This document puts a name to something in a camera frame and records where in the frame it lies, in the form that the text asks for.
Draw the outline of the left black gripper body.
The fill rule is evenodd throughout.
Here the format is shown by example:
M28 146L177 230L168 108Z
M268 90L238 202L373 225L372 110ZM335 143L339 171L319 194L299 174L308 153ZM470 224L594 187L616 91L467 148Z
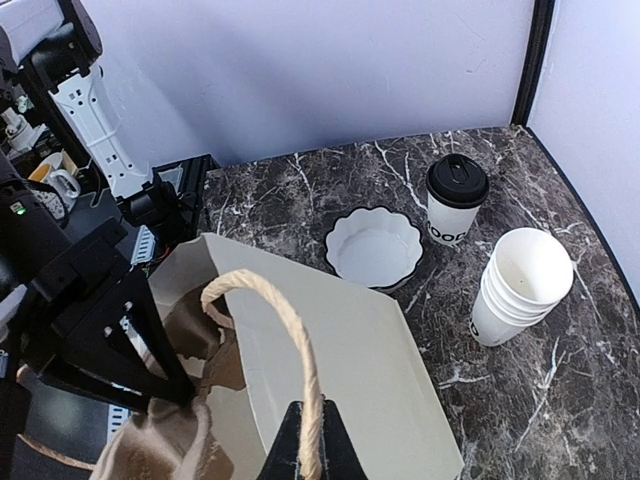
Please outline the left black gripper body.
M34 370L71 365L80 370L133 370L143 366L122 331L127 317L142 333L150 327L150 288L117 244L126 236L110 218L72 242L58 226L50 247L32 246L13 265L32 274L10 326L21 356Z

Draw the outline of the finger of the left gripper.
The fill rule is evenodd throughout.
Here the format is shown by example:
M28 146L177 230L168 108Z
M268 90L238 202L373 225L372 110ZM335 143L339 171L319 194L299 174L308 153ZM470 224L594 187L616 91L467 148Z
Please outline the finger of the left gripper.
M39 354L39 379L50 387L106 404L146 413L150 397L87 373L56 354Z
M152 373L132 347L125 365L118 367L121 377L117 383L143 395L177 405L188 404L194 396L194 386L168 339L144 273L128 272L117 284L117 297L129 331L138 335L163 371L163 376Z

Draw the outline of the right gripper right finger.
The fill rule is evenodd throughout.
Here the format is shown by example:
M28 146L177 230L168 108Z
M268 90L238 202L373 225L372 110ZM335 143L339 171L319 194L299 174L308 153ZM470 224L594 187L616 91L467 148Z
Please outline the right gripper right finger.
M321 478L325 480L367 480L336 403L323 399L320 443Z

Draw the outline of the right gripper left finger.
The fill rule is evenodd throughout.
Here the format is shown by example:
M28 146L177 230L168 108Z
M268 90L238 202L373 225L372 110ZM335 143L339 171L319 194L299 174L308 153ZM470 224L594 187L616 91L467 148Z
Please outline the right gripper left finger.
M299 436L303 403L291 402L257 480L298 480L300 474Z

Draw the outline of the beige paper bag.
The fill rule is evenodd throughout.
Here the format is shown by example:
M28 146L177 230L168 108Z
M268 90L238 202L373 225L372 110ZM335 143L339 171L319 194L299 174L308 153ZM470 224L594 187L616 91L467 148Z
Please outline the beige paper bag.
M161 315L212 285L232 319L244 379L216 381L205 401L229 459L227 479L255 478L288 406L303 401L305 448L336 407L370 479L452 479L463 459L398 303L288 259L206 233L150 276Z

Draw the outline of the stack of white paper cups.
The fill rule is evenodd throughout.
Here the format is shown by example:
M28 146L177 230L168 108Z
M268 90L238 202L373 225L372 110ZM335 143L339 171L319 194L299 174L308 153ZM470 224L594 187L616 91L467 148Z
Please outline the stack of white paper cups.
M480 280L469 330L494 347L540 323L569 293L573 265L551 234L523 227L503 234Z

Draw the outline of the black plastic cup lid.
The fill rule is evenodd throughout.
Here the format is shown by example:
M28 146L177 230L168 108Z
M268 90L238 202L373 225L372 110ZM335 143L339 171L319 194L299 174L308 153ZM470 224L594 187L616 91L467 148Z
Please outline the black plastic cup lid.
M458 153L445 155L432 164L426 185L438 202L457 209L482 205L490 190L489 178L481 166Z

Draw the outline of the white paper cup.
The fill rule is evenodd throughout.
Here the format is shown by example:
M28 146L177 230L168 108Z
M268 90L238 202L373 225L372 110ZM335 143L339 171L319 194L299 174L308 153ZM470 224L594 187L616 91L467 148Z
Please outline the white paper cup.
M455 246L468 234L480 207L454 208L429 193L427 210L427 231L431 239L441 245Z

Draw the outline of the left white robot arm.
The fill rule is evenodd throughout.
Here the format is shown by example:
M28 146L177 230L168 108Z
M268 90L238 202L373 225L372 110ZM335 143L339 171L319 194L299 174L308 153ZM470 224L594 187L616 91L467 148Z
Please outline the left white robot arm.
M79 1L1 5L1 101L22 89L71 153L100 169L121 211L78 241L8 160L1 163L1 263L15 283L1 304L9 342L3 392L26 363L50 386L143 412L152 399L187 405L195 388L174 352L144 272L119 252L128 226L159 245L186 236L187 206L130 155L98 65L102 43Z

